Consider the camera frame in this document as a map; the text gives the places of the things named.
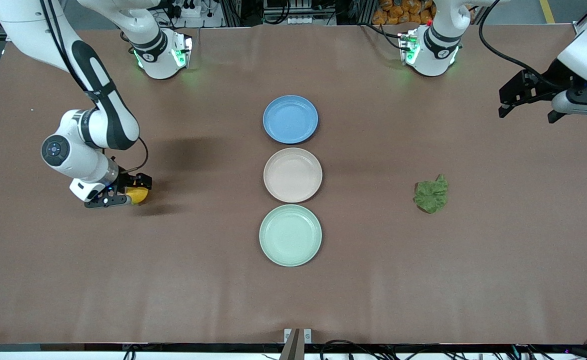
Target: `blue plate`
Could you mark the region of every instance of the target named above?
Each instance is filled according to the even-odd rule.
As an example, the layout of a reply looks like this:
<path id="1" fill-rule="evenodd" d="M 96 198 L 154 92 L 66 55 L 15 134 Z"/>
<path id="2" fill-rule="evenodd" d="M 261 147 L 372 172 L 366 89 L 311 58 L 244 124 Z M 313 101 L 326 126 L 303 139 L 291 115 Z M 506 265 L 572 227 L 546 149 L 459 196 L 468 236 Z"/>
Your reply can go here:
<path id="1" fill-rule="evenodd" d="M 264 109 L 262 124 L 275 141 L 298 144 L 316 131 L 318 111 L 311 101 L 302 96 L 280 96 Z"/>

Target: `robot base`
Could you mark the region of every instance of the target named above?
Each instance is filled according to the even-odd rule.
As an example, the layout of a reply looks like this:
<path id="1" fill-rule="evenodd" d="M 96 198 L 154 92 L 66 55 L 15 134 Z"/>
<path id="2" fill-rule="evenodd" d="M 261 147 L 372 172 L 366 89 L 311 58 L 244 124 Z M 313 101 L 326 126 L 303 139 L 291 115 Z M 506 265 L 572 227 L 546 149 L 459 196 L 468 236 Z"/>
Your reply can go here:
<path id="1" fill-rule="evenodd" d="M 425 33 L 429 27 L 427 25 L 420 25 L 415 30 L 410 30 L 406 36 L 398 39 L 398 45 L 401 48 L 408 48 L 408 50 L 400 50 L 400 58 L 403 64 L 411 66 L 415 71 L 425 76 L 439 76 L 445 73 L 449 66 L 456 61 L 456 54 L 460 47 L 456 47 L 454 51 L 444 53 L 441 51 L 437 55 L 427 48 L 425 45 Z"/>
<path id="2" fill-rule="evenodd" d="M 158 55 L 157 58 L 150 57 L 152 61 L 147 61 L 148 54 L 138 54 L 134 51 L 138 66 L 153 79 L 168 79 L 175 75 L 180 69 L 189 67 L 191 58 L 191 48 L 193 45 L 190 36 L 185 36 L 170 29 L 162 29 L 167 37 L 167 47 Z"/>

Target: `light green plate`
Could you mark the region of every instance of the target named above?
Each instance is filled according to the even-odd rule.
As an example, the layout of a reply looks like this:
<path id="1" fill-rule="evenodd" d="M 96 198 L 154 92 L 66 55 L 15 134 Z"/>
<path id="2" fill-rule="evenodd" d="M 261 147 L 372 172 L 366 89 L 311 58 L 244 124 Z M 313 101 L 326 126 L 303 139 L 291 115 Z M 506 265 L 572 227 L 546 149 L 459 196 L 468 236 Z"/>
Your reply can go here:
<path id="1" fill-rule="evenodd" d="M 260 248 L 272 262 L 298 267 L 313 259 L 323 240 L 318 218 L 300 205 L 278 206 L 260 225 Z"/>

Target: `orange item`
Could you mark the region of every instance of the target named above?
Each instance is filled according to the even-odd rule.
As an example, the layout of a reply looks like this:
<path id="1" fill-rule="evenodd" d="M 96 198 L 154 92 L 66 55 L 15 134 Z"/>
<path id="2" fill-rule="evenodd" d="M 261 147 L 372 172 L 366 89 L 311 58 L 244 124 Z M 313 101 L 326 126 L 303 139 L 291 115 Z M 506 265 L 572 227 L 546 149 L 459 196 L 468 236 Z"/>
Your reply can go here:
<path id="1" fill-rule="evenodd" d="M 399 18 L 405 11 L 401 6 L 392 6 L 389 10 L 389 16 L 393 16 L 394 18 Z"/>
<path id="2" fill-rule="evenodd" d="M 429 11 L 429 10 L 420 11 L 420 24 L 426 24 L 431 20 L 432 20 L 431 11 Z"/>
<path id="3" fill-rule="evenodd" d="M 392 8 L 392 6 L 394 6 L 393 0 L 379 0 L 378 3 L 384 11 L 388 11 Z"/>
<path id="4" fill-rule="evenodd" d="M 371 18 L 371 23 L 374 25 L 384 25 L 387 22 L 387 12 L 383 10 L 376 10 Z"/>
<path id="5" fill-rule="evenodd" d="M 422 2 L 420 0 L 403 0 L 402 4 L 405 5 L 405 3 L 408 7 L 407 11 L 411 14 L 420 14 L 420 10 L 422 10 Z"/>
<path id="6" fill-rule="evenodd" d="M 414 13 L 410 13 L 409 14 L 409 22 L 410 23 L 420 23 L 420 15 L 419 14 L 414 14 Z"/>
<path id="7" fill-rule="evenodd" d="M 401 14 L 401 16 L 398 18 L 398 23 L 399 24 L 408 23 L 409 20 L 410 20 L 410 13 L 405 12 L 405 13 Z"/>

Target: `plate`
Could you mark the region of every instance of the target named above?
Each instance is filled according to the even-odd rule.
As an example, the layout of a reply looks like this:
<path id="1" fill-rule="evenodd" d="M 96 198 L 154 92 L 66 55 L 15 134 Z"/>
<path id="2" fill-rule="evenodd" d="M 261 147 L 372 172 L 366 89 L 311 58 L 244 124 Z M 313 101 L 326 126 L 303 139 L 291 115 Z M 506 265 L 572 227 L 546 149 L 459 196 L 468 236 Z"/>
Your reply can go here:
<path id="1" fill-rule="evenodd" d="M 272 262 L 299 267 L 321 248 L 323 230 L 311 210 L 288 203 L 271 210 L 260 225 L 260 248 Z"/>
<path id="2" fill-rule="evenodd" d="M 311 101 L 302 96 L 280 96 L 264 109 L 262 124 L 275 141 L 298 144 L 316 131 L 318 111 Z"/>
<path id="3" fill-rule="evenodd" d="M 274 153 L 264 166 L 264 186 L 284 203 L 300 203 L 318 191 L 323 168 L 313 153 L 289 147 Z"/>

